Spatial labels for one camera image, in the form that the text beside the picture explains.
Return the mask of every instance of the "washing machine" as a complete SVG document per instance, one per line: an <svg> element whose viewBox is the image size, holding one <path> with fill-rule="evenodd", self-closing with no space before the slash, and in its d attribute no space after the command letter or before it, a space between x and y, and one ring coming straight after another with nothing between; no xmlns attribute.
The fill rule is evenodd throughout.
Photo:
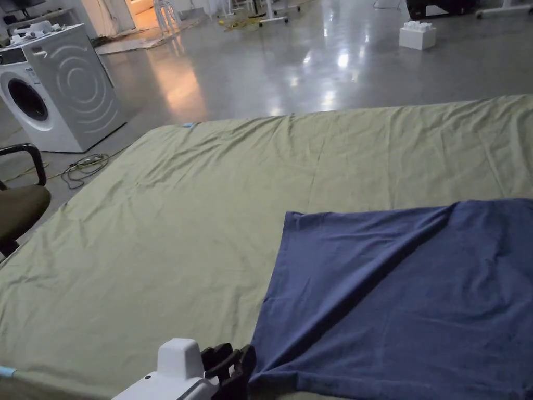
<svg viewBox="0 0 533 400"><path fill-rule="evenodd" d="M126 122L83 24L0 49L0 95L42 151L84 153Z"/></svg>

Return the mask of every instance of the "washing machine porthole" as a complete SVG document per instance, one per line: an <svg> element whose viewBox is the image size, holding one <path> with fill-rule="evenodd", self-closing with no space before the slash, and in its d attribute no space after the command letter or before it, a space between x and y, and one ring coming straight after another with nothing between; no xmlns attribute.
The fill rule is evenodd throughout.
<svg viewBox="0 0 533 400"><path fill-rule="evenodd" d="M21 79L11 79L7 85L11 98L19 109L36 121L48 119L48 109L43 98L28 83Z"/></svg>

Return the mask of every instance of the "blue towel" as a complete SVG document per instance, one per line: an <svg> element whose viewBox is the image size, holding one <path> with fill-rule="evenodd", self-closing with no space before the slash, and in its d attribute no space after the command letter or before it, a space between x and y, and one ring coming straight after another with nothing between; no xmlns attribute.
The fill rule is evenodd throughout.
<svg viewBox="0 0 533 400"><path fill-rule="evenodd" d="M252 386L533 399L533 201L289 212Z"/></svg>

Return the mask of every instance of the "chair leg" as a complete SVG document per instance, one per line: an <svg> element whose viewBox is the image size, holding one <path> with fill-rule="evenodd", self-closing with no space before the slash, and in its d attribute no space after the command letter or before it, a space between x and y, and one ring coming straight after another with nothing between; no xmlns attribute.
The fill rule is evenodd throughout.
<svg viewBox="0 0 533 400"><path fill-rule="evenodd" d="M9 257L11 253L13 253L16 249L18 249L19 245L17 242L2 242L0 243L0 253L2 253L5 257Z"/></svg>

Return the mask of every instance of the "black chair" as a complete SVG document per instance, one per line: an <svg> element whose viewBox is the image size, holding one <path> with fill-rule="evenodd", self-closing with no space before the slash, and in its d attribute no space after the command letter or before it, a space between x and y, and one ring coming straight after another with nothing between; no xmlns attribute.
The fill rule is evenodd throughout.
<svg viewBox="0 0 533 400"><path fill-rule="evenodd" d="M19 247L17 239L41 218L51 199L44 187L46 173L37 147L29 143L9 146L0 149L0 156L19 151L30 153L39 183L10 189L0 181L0 253L6 257Z"/></svg>

